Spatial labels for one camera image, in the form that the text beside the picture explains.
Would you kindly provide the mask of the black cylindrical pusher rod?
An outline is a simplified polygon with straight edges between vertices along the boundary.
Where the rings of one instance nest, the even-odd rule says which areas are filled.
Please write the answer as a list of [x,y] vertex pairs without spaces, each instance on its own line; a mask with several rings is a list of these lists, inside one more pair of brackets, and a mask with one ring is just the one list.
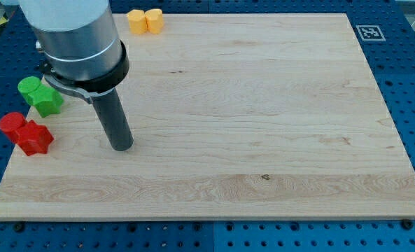
[[134,139],[116,89],[91,98],[111,147],[115,151],[126,151],[132,147]]

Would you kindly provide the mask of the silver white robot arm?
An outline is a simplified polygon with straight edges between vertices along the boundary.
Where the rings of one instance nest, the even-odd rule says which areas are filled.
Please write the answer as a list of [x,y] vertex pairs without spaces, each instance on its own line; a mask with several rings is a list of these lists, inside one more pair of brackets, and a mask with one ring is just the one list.
[[44,54],[41,71],[57,91],[93,105],[116,151],[129,149],[134,139],[117,86],[129,71],[108,0],[0,0],[23,12]]

